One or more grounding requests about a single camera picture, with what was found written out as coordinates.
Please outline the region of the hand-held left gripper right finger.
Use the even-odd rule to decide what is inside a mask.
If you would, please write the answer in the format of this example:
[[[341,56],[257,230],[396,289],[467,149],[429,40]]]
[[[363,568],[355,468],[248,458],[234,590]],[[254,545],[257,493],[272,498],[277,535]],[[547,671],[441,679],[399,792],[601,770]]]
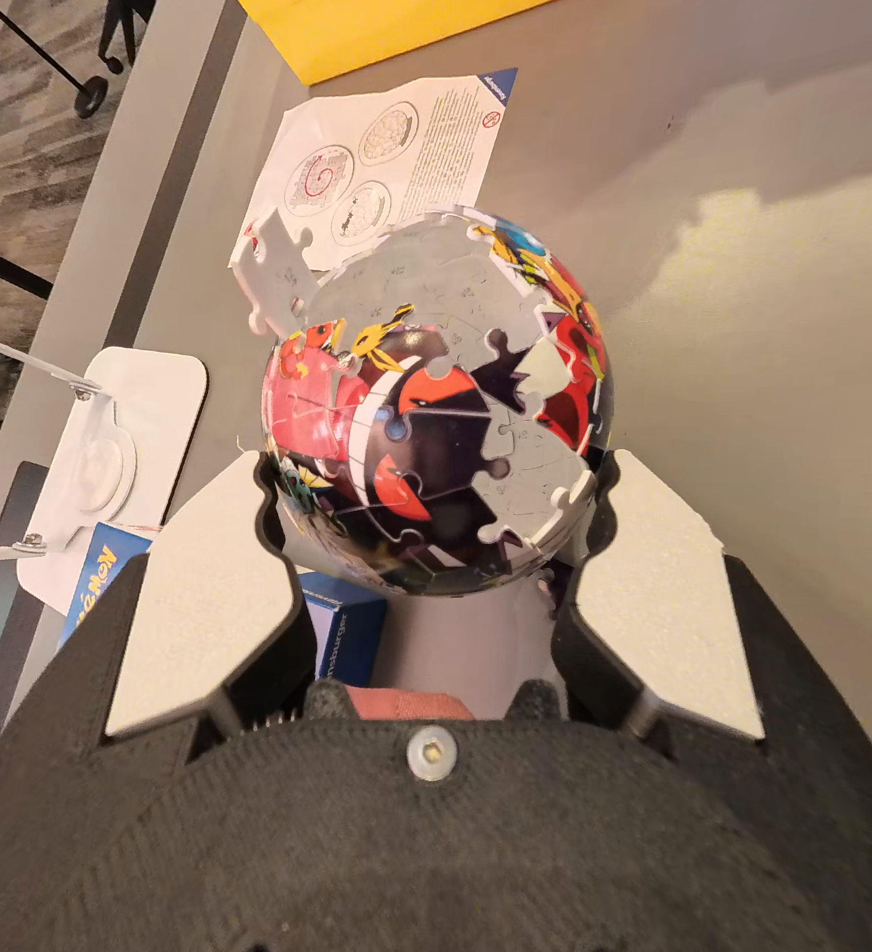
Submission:
[[[639,739],[674,717],[763,740],[722,543],[628,450],[598,477],[551,641],[569,707]]]

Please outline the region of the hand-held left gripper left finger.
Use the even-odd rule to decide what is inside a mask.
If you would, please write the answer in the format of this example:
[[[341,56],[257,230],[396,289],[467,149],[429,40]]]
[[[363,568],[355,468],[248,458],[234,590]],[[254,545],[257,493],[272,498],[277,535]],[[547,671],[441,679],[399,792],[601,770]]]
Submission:
[[[284,544],[265,453],[172,517],[147,553],[109,738],[196,717],[229,739],[289,707],[315,677],[316,636]]]

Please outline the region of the colourful puzzle ball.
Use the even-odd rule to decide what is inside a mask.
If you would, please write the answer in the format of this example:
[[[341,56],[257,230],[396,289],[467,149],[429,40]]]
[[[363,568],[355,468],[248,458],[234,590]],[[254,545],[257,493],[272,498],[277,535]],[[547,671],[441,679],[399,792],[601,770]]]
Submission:
[[[357,578],[461,597],[543,569],[593,501],[616,385],[596,308],[524,227],[476,208],[280,274],[278,213],[230,268],[276,334],[266,451],[289,517]]]

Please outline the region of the blue puzzle box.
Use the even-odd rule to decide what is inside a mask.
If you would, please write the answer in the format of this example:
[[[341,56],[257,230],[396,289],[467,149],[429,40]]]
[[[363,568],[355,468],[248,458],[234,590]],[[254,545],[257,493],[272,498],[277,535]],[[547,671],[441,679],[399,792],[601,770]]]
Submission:
[[[97,523],[65,615],[60,650],[131,558],[146,553],[156,530]],[[369,687],[380,646],[387,601],[334,576],[297,565],[304,601],[317,641],[316,674]]]

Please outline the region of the person's left hand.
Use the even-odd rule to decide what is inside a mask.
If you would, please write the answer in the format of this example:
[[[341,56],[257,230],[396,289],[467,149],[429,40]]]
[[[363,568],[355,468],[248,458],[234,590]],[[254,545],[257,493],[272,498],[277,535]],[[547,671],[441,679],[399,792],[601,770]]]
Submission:
[[[362,720],[474,720],[458,698],[398,688],[347,685],[347,695]]]

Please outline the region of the white instruction leaflet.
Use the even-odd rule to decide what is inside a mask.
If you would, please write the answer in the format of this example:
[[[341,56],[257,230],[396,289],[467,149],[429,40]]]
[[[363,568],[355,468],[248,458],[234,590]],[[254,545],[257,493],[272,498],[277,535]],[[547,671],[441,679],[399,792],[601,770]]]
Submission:
[[[276,210],[315,271],[339,267],[385,228],[432,208],[474,207],[516,67],[317,97],[285,112],[240,235]]]

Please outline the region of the yellow plastic bin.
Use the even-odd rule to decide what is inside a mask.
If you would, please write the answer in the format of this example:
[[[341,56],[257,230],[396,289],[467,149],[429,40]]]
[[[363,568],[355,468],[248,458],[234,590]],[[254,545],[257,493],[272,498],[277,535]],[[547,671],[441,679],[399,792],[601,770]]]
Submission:
[[[307,87],[542,6],[542,1],[241,1]]]

